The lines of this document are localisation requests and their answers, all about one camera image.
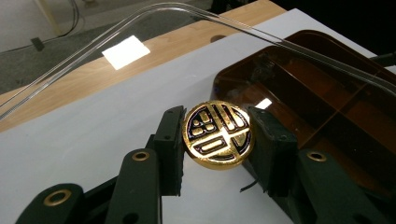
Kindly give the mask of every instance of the brown translucent plastic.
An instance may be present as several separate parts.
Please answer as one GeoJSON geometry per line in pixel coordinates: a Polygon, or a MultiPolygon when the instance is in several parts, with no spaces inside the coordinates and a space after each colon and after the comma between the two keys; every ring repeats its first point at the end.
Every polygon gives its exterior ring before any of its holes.
{"type": "MultiPolygon", "coordinates": [[[[396,83],[394,74],[317,31],[286,38],[364,72],[396,83]]],[[[222,70],[212,99],[266,108],[299,148],[331,153],[362,187],[387,195],[396,185],[396,98],[329,66],[271,46],[222,70]]]]}

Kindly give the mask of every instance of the transparent tubing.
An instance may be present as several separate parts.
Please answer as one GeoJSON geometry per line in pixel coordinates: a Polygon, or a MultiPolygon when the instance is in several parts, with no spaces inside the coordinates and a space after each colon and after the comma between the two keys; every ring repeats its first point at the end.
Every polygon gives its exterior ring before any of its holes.
{"type": "Polygon", "coordinates": [[[269,43],[272,43],[274,45],[277,45],[281,48],[291,50],[295,53],[298,53],[302,56],[305,56],[307,58],[310,58],[312,60],[315,60],[319,63],[324,63],[338,71],[341,71],[349,76],[355,77],[357,79],[360,79],[366,83],[369,83],[373,86],[378,87],[379,89],[387,92],[388,94],[396,97],[396,86],[393,84],[387,82],[386,80],[375,77],[371,74],[368,74],[366,72],[363,72],[357,68],[354,68],[352,66],[349,66],[345,63],[340,63],[332,58],[329,58],[327,56],[324,56],[322,54],[316,53],[313,50],[303,48],[299,45],[293,44],[287,40],[284,40],[282,38],[276,37],[274,35],[267,34],[263,31],[257,30],[253,27],[250,27],[248,25],[245,25],[244,23],[241,23],[239,21],[234,21],[225,17],[221,17],[220,15],[210,13],[204,10],[201,10],[196,7],[192,7],[186,4],[181,4],[181,3],[161,3],[161,4],[156,4],[152,5],[149,7],[144,7],[136,13],[132,14],[125,20],[121,21],[120,23],[114,25],[112,28],[104,32],[102,35],[99,35],[97,38],[95,38],[90,44],[88,44],[86,47],[83,49],[77,51],[67,59],[65,59],[63,62],[59,63],[57,66],[49,70],[46,74],[43,76],[39,77],[36,79],[34,82],[29,84],[28,86],[24,87],[22,90],[20,90],[18,93],[13,95],[11,98],[9,98],[7,101],[2,103],[0,105],[0,110],[5,110],[5,112],[1,112],[0,114],[0,121],[5,119],[8,115],[10,115],[12,112],[17,110],[21,105],[38,95],[40,92],[42,92],[44,89],[46,89],[48,86],[56,82],[59,78],[65,76],[71,69],[73,69],[78,63],[80,63],[82,60],[87,58],[91,53],[99,49],[101,46],[103,46],[107,41],[112,39],[113,37],[117,36],[119,33],[121,33],[123,30],[129,28],[131,26],[131,23],[135,22],[136,20],[143,18],[145,16],[148,16],[150,14],[153,14],[158,11],[165,11],[165,10],[174,10],[174,11],[182,11],[186,12],[192,16],[195,16],[197,18],[200,18],[204,21],[213,21],[215,23],[219,23],[225,26],[228,26],[230,28],[233,28],[237,31],[243,32],[247,35],[252,35],[255,36],[259,39],[262,39],[264,41],[267,41],[269,43]],[[47,81],[42,83],[41,85],[40,82],[45,80],[47,77],[50,77],[47,81]],[[27,96],[21,97],[22,93],[26,93],[27,96]]]}

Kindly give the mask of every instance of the gold medallion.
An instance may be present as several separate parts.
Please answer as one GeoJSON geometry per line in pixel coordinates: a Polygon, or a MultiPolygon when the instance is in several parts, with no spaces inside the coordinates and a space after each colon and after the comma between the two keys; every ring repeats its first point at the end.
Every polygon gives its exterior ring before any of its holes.
{"type": "Polygon", "coordinates": [[[248,114],[227,102],[197,105],[184,119],[182,132],[189,155],[209,169],[233,168],[253,149],[248,114]]]}

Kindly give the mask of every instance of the floor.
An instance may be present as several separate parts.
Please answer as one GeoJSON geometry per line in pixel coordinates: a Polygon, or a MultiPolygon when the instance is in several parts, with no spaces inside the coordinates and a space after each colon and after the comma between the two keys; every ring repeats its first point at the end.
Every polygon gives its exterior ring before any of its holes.
{"type": "MultiPolygon", "coordinates": [[[[46,0],[63,33],[73,25],[71,1],[46,0]]],[[[0,94],[25,86],[49,71],[72,53],[87,45],[113,24],[142,7],[168,2],[165,0],[76,0],[80,18],[71,33],[57,37],[32,0],[17,0],[15,5],[0,1],[0,94]],[[44,48],[37,50],[31,38],[38,37],[44,48]]],[[[177,0],[209,10],[212,0],[177,0]]],[[[147,33],[161,31],[145,29],[147,33]]]]}

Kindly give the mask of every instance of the wooden table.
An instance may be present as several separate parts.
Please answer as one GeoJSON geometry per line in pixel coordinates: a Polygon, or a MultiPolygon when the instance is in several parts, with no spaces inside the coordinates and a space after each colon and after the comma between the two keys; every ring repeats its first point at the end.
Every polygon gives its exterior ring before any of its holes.
{"type": "MultiPolygon", "coordinates": [[[[268,0],[259,0],[223,13],[222,16],[247,25],[256,25],[283,12],[285,9],[268,0]]],[[[105,58],[86,63],[40,92],[5,120],[0,121],[0,132],[208,45],[213,36],[229,35],[230,33],[232,33],[230,28],[209,21],[199,21],[165,35],[157,36],[144,43],[155,53],[117,71],[116,76],[111,76],[115,71],[105,58]]],[[[11,91],[0,95],[0,103],[16,92],[11,91]]]]}

